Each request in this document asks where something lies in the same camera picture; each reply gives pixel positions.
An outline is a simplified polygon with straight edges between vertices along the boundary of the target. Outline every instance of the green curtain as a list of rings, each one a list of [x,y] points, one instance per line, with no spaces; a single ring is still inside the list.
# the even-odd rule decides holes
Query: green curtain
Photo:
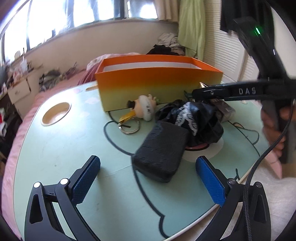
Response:
[[[203,0],[181,0],[178,42],[185,55],[203,60],[205,49],[205,6]]]

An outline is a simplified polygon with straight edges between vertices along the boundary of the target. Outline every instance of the blue gripper pad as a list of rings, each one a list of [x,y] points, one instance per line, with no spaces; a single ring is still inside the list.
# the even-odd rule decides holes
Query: blue gripper pad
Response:
[[[88,166],[86,167],[86,169],[81,174],[80,178],[78,178],[77,182],[74,184],[72,188],[71,202],[74,205],[77,205],[83,202],[100,168],[101,168],[100,158],[96,156],[88,164]]]
[[[195,168],[214,203],[222,206],[226,199],[225,188],[214,173],[215,168],[205,156],[196,159]]]

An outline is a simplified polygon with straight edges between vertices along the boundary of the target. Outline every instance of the black pouch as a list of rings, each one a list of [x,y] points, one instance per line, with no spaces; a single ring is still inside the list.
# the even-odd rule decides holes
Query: black pouch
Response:
[[[187,145],[216,143],[223,135],[223,127],[216,117],[217,108],[203,102],[175,100],[155,113],[155,120],[166,121],[189,130]]]
[[[132,156],[133,166],[151,179],[168,183],[179,167],[188,136],[185,128],[158,121]]]

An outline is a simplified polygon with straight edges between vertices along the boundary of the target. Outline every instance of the orange box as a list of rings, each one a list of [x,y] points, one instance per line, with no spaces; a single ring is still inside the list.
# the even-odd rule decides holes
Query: orange box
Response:
[[[104,59],[95,74],[104,111],[125,109],[128,100],[152,94],[160,103],[184,99],[184,91],[215,85],[223,73],[202,61],[172,55]]]

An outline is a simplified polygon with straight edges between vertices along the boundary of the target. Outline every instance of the light green table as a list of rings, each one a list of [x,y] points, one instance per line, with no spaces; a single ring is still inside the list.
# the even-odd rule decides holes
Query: light green table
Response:
[[[230,123],[216,144],[202,151],[185,151],[177,173],[169,183],[153,181],[133,171],[131,157],[114,148],[103,129],[111,120],[102,110],[98,90],[85,91],[88,83],[48,99],[36,113],[25,137],[17,163],[14,210],[24,237],[24,220],[32,186],[56,184],[69,178],[91,155],[101,159],[101,170],[82,204],[80,213],[102,241],[161,241],[183,233],[214,209],[214,203],[195,171],[195,160],[206,155],[227,178],[242,178],[258,153],[250,142],[256,133],[243,130],[247,140]],[[51,126],[42,126],[45,112],[60,102],[72,104],[69,113]],[[230,103],[236,109],[233,122],[259,131],[255,147],[262,153],[267,142],[261,134],[260,111],[252,102]],[[129,110],[111,112],[115,120]],[[152,129],[153,121],[141,121],[139,132],[123,134],[115,123],[106,133],[122,150],[135,153]],[[74,238],[58,204],[54,205],[65,233]]]

